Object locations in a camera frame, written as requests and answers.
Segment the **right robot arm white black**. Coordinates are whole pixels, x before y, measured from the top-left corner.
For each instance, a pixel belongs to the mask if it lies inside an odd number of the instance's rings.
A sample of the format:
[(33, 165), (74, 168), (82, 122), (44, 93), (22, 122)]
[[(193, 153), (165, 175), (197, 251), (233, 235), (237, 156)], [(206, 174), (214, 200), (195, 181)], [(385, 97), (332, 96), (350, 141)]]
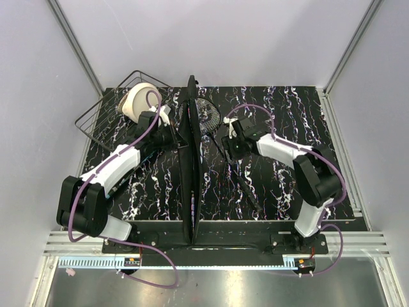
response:
[(346, 197), (345, 180), (329, 148), (299, 145), (253, 125), (248, 119), (223, 120), (229, 134), (222, 138), (225, 153), (238, 160), (254, 154), (276, 160), (294, 171), (302, 206), (285, 245), (296, 253), (311, 249), (324, 211)]

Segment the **black BOKA shuttlecock tube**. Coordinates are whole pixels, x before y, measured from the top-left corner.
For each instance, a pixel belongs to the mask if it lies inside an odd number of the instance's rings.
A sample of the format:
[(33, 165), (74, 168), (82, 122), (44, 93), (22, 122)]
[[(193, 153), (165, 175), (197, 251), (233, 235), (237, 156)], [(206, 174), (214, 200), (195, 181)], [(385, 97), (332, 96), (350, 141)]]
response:
[(111, 198), (152, 155), (153, 152), (142, 152), (135, 148), (120, 153), (118, 148), (99, 173), (103, 178), (105, 198)]

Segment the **badminton racket black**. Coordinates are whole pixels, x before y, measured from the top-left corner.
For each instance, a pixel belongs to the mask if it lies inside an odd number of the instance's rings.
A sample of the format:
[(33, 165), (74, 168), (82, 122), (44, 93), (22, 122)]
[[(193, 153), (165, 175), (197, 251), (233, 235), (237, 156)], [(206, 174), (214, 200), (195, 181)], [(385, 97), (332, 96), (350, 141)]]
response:
[(210, 102), (209, 100), (206, 100), (204, 98), (198, 98), (196, 100), (196, 106), (198, 107), (199, 126), (201, 129), (201, 133), (208, 136), (212, 140), (218, 152), (224, 159), (224, 162), (230, 167), (230, 170), (233, 172), (233, 182), (239, 185), (239, 188), (243, 191), (252, 210), (256, 211), (257, 213), (262, 213), (263, 209), (258, 204), (250, 187), (235, 169), (234, 162), (231, 159), (230, 153), (226, 151), (227, 147), (224, 146), (224, 144), (222, 144), (223, 147), (221, 147), (215, 139), (215, 133), (218, 131), (222, 124), (222, 116), (219, 109), (213, 102)]

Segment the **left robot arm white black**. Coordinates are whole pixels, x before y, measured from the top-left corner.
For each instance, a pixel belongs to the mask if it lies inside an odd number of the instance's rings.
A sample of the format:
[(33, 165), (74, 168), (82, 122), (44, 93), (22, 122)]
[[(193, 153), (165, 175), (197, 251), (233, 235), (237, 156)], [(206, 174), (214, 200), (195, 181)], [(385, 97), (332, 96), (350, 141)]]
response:
[(108, 158), (79, 177), (63, 180), (56, 214), (57, 224), (83, 236), (115, 239), (124, 253), (133, 252), (138, 238), (130, 223), (109, 215), (108, 199), (152, 155), (176, 147), (174, 110), (143, 111), (135, 128), (135, 141), (118, 145)]

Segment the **black racket bag Crossway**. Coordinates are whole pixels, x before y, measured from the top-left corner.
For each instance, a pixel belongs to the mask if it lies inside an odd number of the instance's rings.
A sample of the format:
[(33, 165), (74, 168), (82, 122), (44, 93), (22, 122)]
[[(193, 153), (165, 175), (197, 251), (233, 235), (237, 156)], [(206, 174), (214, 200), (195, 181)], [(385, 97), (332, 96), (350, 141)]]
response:
[(185, 242), (191, 245), (194, 241), (194, 222), (192, 221), (192, 205), (195, 201), (195, 175), (194, 175), (194, 135), (190, 123), (190, 101), (197, 97), (196, 78), (190, 75), (187, 83), (187, 91), (179, 106), (178, 116), (180, 119), (178, 133), (182, 144), (178, 148), (180, 184), (181, 184), (181, 207), (182, 225)]

